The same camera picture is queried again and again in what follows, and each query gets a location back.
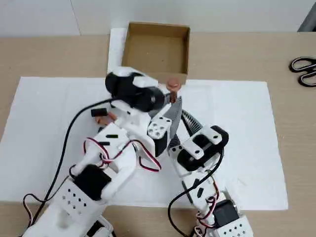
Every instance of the open cardboard box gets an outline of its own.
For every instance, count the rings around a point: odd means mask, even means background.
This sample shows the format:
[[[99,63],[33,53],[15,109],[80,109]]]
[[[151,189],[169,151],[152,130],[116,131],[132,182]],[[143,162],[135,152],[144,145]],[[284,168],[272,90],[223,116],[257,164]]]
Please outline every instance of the open cardboard box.
[[[180,25],[131,22],[122,66],[133,67],[166,83],[188,75],[190,28]]]

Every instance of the table surface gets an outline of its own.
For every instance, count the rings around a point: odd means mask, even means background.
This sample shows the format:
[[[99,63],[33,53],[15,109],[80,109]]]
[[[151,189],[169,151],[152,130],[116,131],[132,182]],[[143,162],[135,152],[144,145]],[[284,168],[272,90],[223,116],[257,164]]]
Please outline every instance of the table surface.
[[[298,56],[316,55],[316,34],[193,33],[190,40],[190,79],[268,82],[289,210],[247,211],[255,236],[312,236],[316,91],[300,86],[288,63]],[[0,134],[21,76],[104,77],[108,46],[109,36],[0,38]],[[175,222],[189,232],[195,212],[179,209],[173,213]],[[165,208],[112,206],[104,214],[118,237],[177,236]],[[21,204],[1,203],[0,237],[21,234],[27,221]]]

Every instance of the white robotic arm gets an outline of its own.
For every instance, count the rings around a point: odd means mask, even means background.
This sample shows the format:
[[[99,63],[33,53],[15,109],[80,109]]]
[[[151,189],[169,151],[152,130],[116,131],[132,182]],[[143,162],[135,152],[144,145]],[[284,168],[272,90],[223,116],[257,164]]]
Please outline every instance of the white robotic arm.
[[[23,237],[111,236],[113,227],[102,216],[109,201],[130,179],[137,159],[142,167],[158,172],[161,166],[156,158],[165,150],[187,190],[183,193],[199,210],[194,235],[232,237],[233,232],[235,237],[251,237],[246,217],[236,210],[229,195],[217,189],[210,175],[201,182],[220,164],[228,134],[217,126],[200,126],[182,111],[181,97],[170,107],[169,94],[158,89],[158,82],[132,68],[110,73],[106,88],[119,100],[108,110],[92,111],[94,117],[108,117],[105,127],[87,138],[83,159],[70,169],[71,177]],[[176,136],[181,116],[191,136],[183,144]],[[143,165],[143,159],[154,166]]]

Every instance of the white paper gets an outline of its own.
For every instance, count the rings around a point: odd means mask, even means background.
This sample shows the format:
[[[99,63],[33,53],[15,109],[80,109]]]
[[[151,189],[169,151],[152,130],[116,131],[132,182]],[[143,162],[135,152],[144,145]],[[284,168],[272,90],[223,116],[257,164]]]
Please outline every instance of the white paper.
[[[222,164],[226,185],[241,209],[288,209],[267,83],[188,80],[187,85],[212,87],[214,123],[229,134]]]
[[[233,187],[242,209],[287,209],[269,92],[264,82],[189,80],[183,108],[202,124],[230,134],[216,178]],[[21,201],[26,193],[43,197],[56,170],[66,129],[79,109],[109,96],[104,79],[21,78],[0,143],[0,200]],[[89,112],[76,121],[56,188],[68,168],[82,158],[85,137],[98,126]],[[187,137],[181,124],[178,134]],[[113,204],[166,207],[182,191],[164,157],[159,174],[138,168]],[[190,206],[186,198],[178,206]]]
[[[126,28],[112,28],[110,34],[108,73],[122,64],[123,49],[126,40]]]

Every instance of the scissors handle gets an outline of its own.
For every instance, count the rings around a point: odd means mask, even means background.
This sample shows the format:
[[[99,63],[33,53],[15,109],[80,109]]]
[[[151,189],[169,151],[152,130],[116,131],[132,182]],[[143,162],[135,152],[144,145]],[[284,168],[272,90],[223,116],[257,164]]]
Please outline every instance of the scissors handle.
[[[316,87],[316,82],[306,82],[305,79],[306,78],[311,78],[311,77],[316,77],[316,70],[314,71],[310,71],[309,73],[306,73],[304,75],[301,75],[299,78],[298,78],[298,83],[300,83],[302,86],[305,86],[305,87]]]
[[[302,66],[302,67],[299,67],[299,68],[295,67],[295,64],[297,62],[302,62],[302,61],[308,62],[309,65]],[[300,73],[300,72],[307,72],[307,71],[311,71],[311,70],[316,70],[316,59],[312,58],[312,57],[299,57],[299,58],[296,58],[290,63],[289,69],[293,73]]]

